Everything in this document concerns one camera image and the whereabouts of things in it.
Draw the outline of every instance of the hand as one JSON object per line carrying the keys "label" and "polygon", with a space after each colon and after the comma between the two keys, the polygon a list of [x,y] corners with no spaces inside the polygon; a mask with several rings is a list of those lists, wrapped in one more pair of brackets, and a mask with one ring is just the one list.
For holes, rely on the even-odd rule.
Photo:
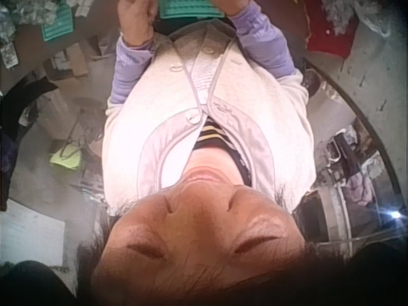
{"label": "hand", "polygon": [[212,4],[225,12],[227,16],[238,15],[247,7],[250,0],[211,0]]}
{"label": "hand", "polygon": [[139,47],[153,38],[157,0],[119,0],[117,11],[124,43]]}

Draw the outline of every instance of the vest button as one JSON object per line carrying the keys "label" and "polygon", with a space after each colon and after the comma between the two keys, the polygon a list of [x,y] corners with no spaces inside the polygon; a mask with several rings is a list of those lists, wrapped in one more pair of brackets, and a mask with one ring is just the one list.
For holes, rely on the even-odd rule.
{"label": "vest button", "polygon": [[207,54],[214,54],[214,50],[208,47],[204,47],[203,51]]}
{"label": "vest button", "polygon": [[171,67],[170,67],[170,71],[172,71],[172,72],[180,72],[180,71],[183,71],[183,65],[172,65]]}
{"label": "vest button", "polygon": [[198,111],[197,108],[188,110],[186,113],[186,119],[191,124],[197,124],[201,121],[200,112]]}

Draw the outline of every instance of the white vest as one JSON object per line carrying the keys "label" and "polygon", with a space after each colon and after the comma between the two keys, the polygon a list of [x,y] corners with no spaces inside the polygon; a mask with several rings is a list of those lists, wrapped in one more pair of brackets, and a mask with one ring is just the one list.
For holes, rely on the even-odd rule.
{"label": "white vest", "polygon": [[200,22],[155,35],[156,54],[124,105],[108,102],[103,176],[109,214],[180,178],[208,116],[233,142],[252,186],[292,212],[316,178],[302,74],[275,79],[233,30]]}

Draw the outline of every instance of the closed eye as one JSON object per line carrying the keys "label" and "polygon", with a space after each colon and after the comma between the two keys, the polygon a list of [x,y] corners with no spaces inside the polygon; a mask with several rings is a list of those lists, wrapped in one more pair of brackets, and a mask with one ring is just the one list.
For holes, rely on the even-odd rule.
{"label": "closed eye", "polygon": [[244,243],[240,244],[236,249],[235,249],[235,254],[243,254],[251,249],[257,247],[260,244],[263,244],[264,242],[271,241],[271,240],[276,240],[279,239],[280,237],[275,237],[275,236],[269,236],[269,237],[256,237],[249,239],[245,241]]}
{"label": "closed eye", "polygon": [[147,244],[130,244],[126,246],[127,249],[136,251],[141,255],[144,255],[150,259],[161,259],[164,258],[164,253],[157,247],[153,247]]}

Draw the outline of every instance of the white paper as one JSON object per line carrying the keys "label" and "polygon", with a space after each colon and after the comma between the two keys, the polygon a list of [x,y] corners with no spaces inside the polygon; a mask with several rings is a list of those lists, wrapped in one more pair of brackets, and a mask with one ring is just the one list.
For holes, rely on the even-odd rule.
{"label": "white paper", "polygon": [[65,222],[39,214],[13,200],[0,213],[0,264],[35,260],[62,266]]}

